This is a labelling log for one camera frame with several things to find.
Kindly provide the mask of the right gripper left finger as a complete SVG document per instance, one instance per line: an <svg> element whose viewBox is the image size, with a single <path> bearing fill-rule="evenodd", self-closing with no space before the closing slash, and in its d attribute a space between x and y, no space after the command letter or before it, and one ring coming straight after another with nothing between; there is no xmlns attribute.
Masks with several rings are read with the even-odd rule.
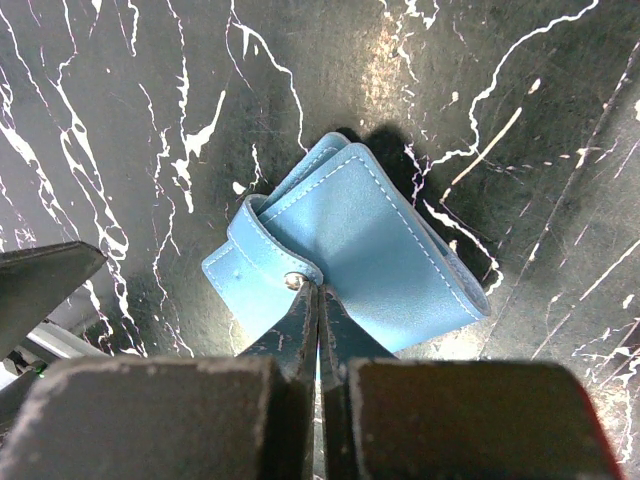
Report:
<svg viewBox="0 0 640 480"><path fill-rule="evenodd" d="M1 450L5 479L308 479L317 286L235 357L61 361Z"/></svg>

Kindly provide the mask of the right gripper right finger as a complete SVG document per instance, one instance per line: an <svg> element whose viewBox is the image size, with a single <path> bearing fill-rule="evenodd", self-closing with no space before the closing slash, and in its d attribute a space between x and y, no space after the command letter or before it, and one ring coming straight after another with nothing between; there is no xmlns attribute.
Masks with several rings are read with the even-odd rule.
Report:
<svg viewBox="0 0 640 480"><path fill-rule="evenodd" d="M549 362L401 360L318 291L330 479L619 479L588 393Z"/></svg>

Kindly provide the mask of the blue leather card holder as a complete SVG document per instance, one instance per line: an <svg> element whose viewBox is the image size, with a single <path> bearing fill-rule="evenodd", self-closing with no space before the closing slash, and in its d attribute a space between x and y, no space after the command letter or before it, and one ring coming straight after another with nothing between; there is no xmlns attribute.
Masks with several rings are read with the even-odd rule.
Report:
<svg viewBox="0 0 640 480"><path fill-rule="evenodd" d="M328 285L389 351L488 316L470 270L363 144L329 133L269 195L247 196L202 269L251 339L289 310L295 281Z"/></svg>

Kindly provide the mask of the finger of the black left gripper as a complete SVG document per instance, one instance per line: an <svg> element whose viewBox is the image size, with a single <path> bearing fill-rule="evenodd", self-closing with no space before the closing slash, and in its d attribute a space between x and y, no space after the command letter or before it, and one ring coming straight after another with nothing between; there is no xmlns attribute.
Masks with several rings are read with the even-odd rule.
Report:
<svg viewBox="0 0 640 480"><path fill-rule="evenodd" d="M1 254L1 356L90 279L106 257L74 241Z"/></svg>

